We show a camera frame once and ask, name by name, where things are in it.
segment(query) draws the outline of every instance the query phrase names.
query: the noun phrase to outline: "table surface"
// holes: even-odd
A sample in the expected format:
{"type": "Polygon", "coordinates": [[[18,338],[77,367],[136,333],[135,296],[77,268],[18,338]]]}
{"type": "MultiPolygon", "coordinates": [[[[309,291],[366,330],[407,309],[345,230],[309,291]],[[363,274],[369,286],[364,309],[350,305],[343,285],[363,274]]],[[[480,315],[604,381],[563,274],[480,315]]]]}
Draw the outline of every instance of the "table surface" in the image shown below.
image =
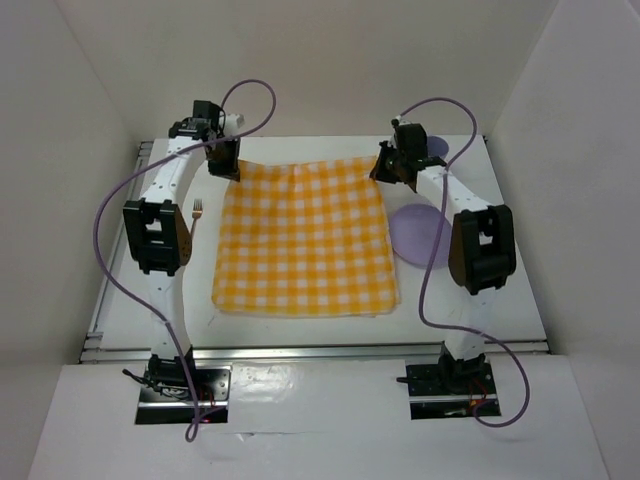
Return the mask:
{"type": "MultiPolygon", "coordinates": [[[[463,135],[444,136],[450,154],[468,140],[463,135]]],[[[377,155],[378,142],[386,137],[273,137],[242,140],[241,157],[264,164],[302,163],[350,156],[377,155]]],[[[161,158],[166,140],[156,140],[151,161],[161,158]]],[[[453,168],[453,173],[471,190],[492,203],[502,196],[482,137],[453,168]]],[[[139,194],[145,183],[134,191],[139,194]]],[[[375,317],[276,318],[218,311],[211,302],[221,205],[227,180],[211,177],[206,165],[196,173],[183,211],[189,212],[194,198],[202,198],[204,215],[199,220],[193,256],[184,276],[185,321],[196,348],[388,345],[438,343],[443,332],[424,327],[417,317],[417,302],[424,270],[395,256],[401,303],[389,314],[375,317]]],[[[407,203],[427,203],[404,185],[380,184],[390,215],[407,203]]],[[[128,288],[146,298],[146,281],[130,257],[126,238],[121,236],[113,271],[128,288]]],[[[507,341],[540,341],[546,335],[517,252],[518,267],[496,300],[490,333],[507,341]]],[[[427,292],[426,311],[439,322],[455,321],[461,314],[460,291],[448,269],[436,271],[427,292]]],[[[103,332],[103,349],[147,349],[151,347],[150,314],[109,286],[97,316],[97,331],[103,332]]]]}
{"type": "MultiPolygon", "coordinates": [[[[122,366],[67,366],[29,478],[607,479],[567,359],[521,360],[531,404],[500,430],[472,418],[411,421],[395,381],[402,360],[237,363],[229,422],[201,426],[192,444],[185,425],[134,425],[139,386],[122,366]]],[[[522,380],[509,358],[491,362],[506,419],[522,380]]]]}

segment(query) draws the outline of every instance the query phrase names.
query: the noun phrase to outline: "cloth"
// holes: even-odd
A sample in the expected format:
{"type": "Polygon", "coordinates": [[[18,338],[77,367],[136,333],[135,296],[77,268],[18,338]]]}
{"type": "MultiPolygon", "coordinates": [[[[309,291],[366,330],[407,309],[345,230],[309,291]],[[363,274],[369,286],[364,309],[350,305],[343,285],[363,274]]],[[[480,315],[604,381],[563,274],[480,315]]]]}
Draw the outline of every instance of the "cloth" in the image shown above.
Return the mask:
{"type": "Polygon", "coordinates": [[[283,316],[388,312],[399,294],[375,157],[301,165],[241,161],[227,189],[212,299],[283,316]]]}

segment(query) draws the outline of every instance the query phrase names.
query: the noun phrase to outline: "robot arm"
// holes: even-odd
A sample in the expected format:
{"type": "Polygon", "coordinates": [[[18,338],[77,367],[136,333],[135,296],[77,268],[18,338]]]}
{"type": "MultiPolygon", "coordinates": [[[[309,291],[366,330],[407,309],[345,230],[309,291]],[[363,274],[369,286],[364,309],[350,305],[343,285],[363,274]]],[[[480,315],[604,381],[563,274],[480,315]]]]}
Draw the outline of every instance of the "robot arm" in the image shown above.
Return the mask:
{"type": "MultiPolygon", "coordinates": [[[[240,133],[241,115],[227,115],[210,102],[194,102],[193,114],[169,130],[166,156],[194,144],[240,133]]],[[[239,180],[240,140],[198,148],[163,165],[139,200],[125,203],[123,214],[131,255],[145,274],[149,302],[167,318],[180,348],[195,369],[184,321],[182,281],[191,258],[192,238],[180,211],[196,171],[204,161],[209,172],[239,180]]],[[[146,381],[154,388],[184,386],[178,351],[162,321],[154,317],[154,346],[146,381]]]]}
{"type": "MultiPolygon", "coordinates": [[[[511,210],[481,199],[446,170],[441,158],[429,156],[427,134],[420,124],[394,119],[392,125],[394,135],[380,143],[371,178],[405,183],[440,208],[447,176],[445,216],[452,225],[449,271],[455,283],[466,289],[458,325],[485,332],[497,290],[516,268],[511,210]]],[[[483,362],[482,337],[460,330],[447,333],[441,363],[446,364],[450,380],[473,375],[483,362]]]]}

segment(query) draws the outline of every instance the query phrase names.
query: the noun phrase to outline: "purple cable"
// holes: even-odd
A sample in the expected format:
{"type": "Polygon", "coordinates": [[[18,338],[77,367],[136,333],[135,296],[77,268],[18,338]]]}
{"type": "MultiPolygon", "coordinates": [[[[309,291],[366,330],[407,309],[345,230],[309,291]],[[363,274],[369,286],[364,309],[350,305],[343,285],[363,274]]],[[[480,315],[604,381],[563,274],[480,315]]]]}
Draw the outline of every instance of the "purple cable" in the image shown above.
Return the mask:
{"type": "Polygon", "coordinates": [[[113,199],[113,197],[120,190],[122,190],[129,182],[131,182],[132,180],[134,180],[135,178],[137,178],[137,177],[139,177],[141,175],[144,175],[149,170],[153,170],[154,168],[157,168],[157,167],[160,167],[162,165],[165,165],[165,164],[169,163],[170,161],[175,160],[179,156],[181,156],[181,155],[183,155],[185,153],[191,152],[192,150],[196,150],[198,148],[203,148],[203,147],[208,146],[208,145],[215,145],[215,144],[221,143],[221,142],[227,142],[229,140],[235,140],[235,139],[238,139],[238,138],[241,138],[241,137],[246,137],[247,135],[251,135],[252,133],[257,132],[262,127],[264,127],[269,122],[269,120],[271,120],[271,117],[273,116],[273,113],[275,112],[275,109],[276,109],[276,92],[273,90],[271,85],[269,85],[267,82],[264,82],[262,80],[256,80],[256,79],[248,79],[248,80],[243,80],[241,82],[236,83],[234,86],[232,86],[229,89],[227,94],[224,96],[224,100],[222,102],[222,105],[224,105],[226,103],[227,99],[229,98],[229,95],[231,95],[231,93],[235,89],[237,89],[241,85],[245,85],[247,83],[258,83],[258,84],[264,86],[267,90],[269,90],[269,93],[271,94],[271,100],[272,100],[271,110],[269,111],[269,114],[266,116],[266,118],[257,127],[254,127],[252,129],[247,130],[246,132],[240,133],[238,135],[232,135],[232,136],[224,137],[224,138],[216,138],[215,140],[211,140],[211,141],[208,141],[208,142],[202,142],[202,143],[197,143],[197,144],[194,144],[194,145],[190,145],[188,147],[183,148],[182,150],[179,150],[179,151],[169,155],[168,157],[163,158],[162,160],[158,160],[157,162],[152,163],[150,165],[147,165],[146,167],[138,170],[137,172],[135,172],[131,176],[125,178],[118,185],[113,187],[113,189],[104,197],[104,199],[102,200],[102,203],[100,203],[100,206],[98,207],[98,211],[96,213],[96,217],[95,217],[95,220],[93,222],[93,251],[95,253],[96,259],[98,260],[98,265],[100,266],[100,269],[105,274],[107,279],[118,290],[120,290],[122,293],[124,293],[127,297],[131,298],[133,301],[138,302],[140,305],[142,305],[143,307],[145,307],[148,310],[150,310],[154,315],[156,315],[162,321],[162,323],[164,323],[165,327],[167,327],[167,330],[169,331],[169,335],[171,336],[171,340],[173,340],[173,343],[175,344],[176,349],[178,350],[178,357],[180,359],[180,363],[182,364],[182,369],[184,370],[184,374],[185,374],[185,377],[187,379],[187,386],[189,387],[189,394],[191,395],[191,398],[193,399],[194,415],[193,415],[193,419],[191,420],[191,424],[187,427],[187,430],[185,432],[185,439],[187,440],[187,442],[193,442],[196,439],[196,436],[198,435],[198,426],[200,425],[200,421],[204,417],[206,417],[210,413],[212,413],[212,412],[214,412],[216,410],[219,410],[219,409],[221,409],[223,407],[218,407],[218,408],[213,408],[213,409],[210,409],[210,410],[205,410],[203,413],[200,413],[200,407],[198,405],[198,394],[196,392],[196,387],[195,387],[195,384],[193,382],[193,378],[191,377],[191,372],[189,371],[189,366],[187,365],[187,360],[186,360],[186,358],[184,356],[184,352],[182,351],[182,348],[180,347],[180,343],[178,342],[176,334],[173,331],[173,328],[171,327],[171,323],[169,323],[169,320],[157,308],[155,308],[153,305],[151,305],[150,303],[146,302],[145,300],[143,300],[142,298],[137,296],[135,293],[133,293],[132,291],[128,290],[120,282],[118,282],[118,280],[116,280],[116,278],[109,271],[109,267],[107,266],[107,264],[104,261],[104,258],[102,257],[102,252],[100,251],[100,245],[99,245],[99,241],[98,241],[99,231],[100,231],[100,220],[102,219],[102,214],[104,213],[105,209],[107,208],[107,205],[113,199]]]}
{"type": "Polygon", "coordinates": [[[473,131],[471,133],[471,138],[469,139],[469,141],[465,144],[464,147],[462,147],[460,149],[460,151],[458,153],[456,153],[453,156],[453,158],[451,158],[451,160],[449,160],[449,162],[447,162],[447,165],[445,167],[445,175],[442,178],[442,205],[440,207],[440,212],[441,212],[440,220],[438,222],[438,229],[436,230],[436,238],[435,238],[435,240],[433,242],[434,246],[431,249],[431,255],[429,257],[429,263],[427,264],[427,270],[424,273],[424,280],[422,281],[422,287],[420,288],[420,299],[419,299],[420,303],[418,304],[418,315],[420,316],[420,320],[422,321],[422,323],[424,323],[428,327],[437,328],[437,329],[440,329],[440,330],[458,330],[458,331],[461,331],[461,332],[468,332],[468,333],[472,333],[474,335],[479,335],[479,336],[481,336],[483,338],[486,338],[490,342],[493,342],[493,343],[499,345],[505,352],[507,352],[509,354],[509,356],[515,362],[516,367],[518,367],[518,370],[520,370],[520,374],[522,375],[522,380],[524,382],[524,402],[522,404],[522,407],[520,408],[520,411],[518,411],[518,413],[516,413],[512,418],[510,418],[509,420],[506,420],[504,422],[489,423],[489,422],[483,420],[482,418],[480,418],[480,416],[478,415],[478,409],[482,406],[481,403],[478,403],[472,410],[472,414],[473,414],[474,418],[478,422],[480,422],[482,425],[484,425],[486,427],[491,427],[491,428],[508,427],[508,426],[513,425],[514,423],[516,423],[518,420],[520,420],[520,418],[527,411],[527,408],[529,407],[529,402],[531,400],[531,386],[529,385],[529,377],[527,377],[527,372],[525,372],[524,367],[522,366],[522,363],[520,363],[520,360],[518,359],[516,354],[502,340],[499,340],[499,339],[495,338],[494,336],[489,335],[489,334],[487,334],[487,333],[485,333],[485,332],[483,332],[481,330],[477,330],[477,329],[471,328],[471,327],[463,327],[463,326],[460,326],[460,325],[445,325],[445,324],[441,324],[441,323],[433,323],[433,322],[430,322],[429,320],[427,320],[427,318],[426,318],[426,316],[424,314],[424,300],[425,300],[425,295],[427,293],[427,285],[429,284],[429,277],[431,276],[431,271],[433,270],[433,264],[434,264],[435,259],[436,259],[436,254],[437,254],[437,251],[438,251],[438,245],[440,245],[440,238],[442,237],[442,230],[444,228],[444,222],[445,222],[445,219],[446,219],[445,210],[447,208],[447,194],[448,194],[448,189],[449,189],[449,181],[447,179],[447,173],[451,169],[451,166],[453,165],[453,163],[456,160],[458,160],[458,158],[460,158],[469,149],[469,147],[471,147],[471,144],[473,144],[473,142],[474,142],[474,140],[476,138],[476,135],[478,134],[478,122],[476,121],[476,117],[473,115],[471,110],[469,110],[462,103],[460,103],[457,100],[454,100],[452,98],[433,97],[433,98],[428,98],[426,100],[422,100],[421,102],[418,102],[415,105],[412,105],[409,108],[407,108],[404,112],[402,112],[400,114],[400,117],[404,117],[406,114],[408,114],[409,112],[415,110],[416,108],[418,108],[418,107],[420,107],[422,105],[425,105],[427,103],[432,103],[432,102],[451,103],[451,104],[456,105],[457,107],[461,108],[462,110],[464,110],[465,113],[471,119],[471,123],[473,125],[473,131]]]}

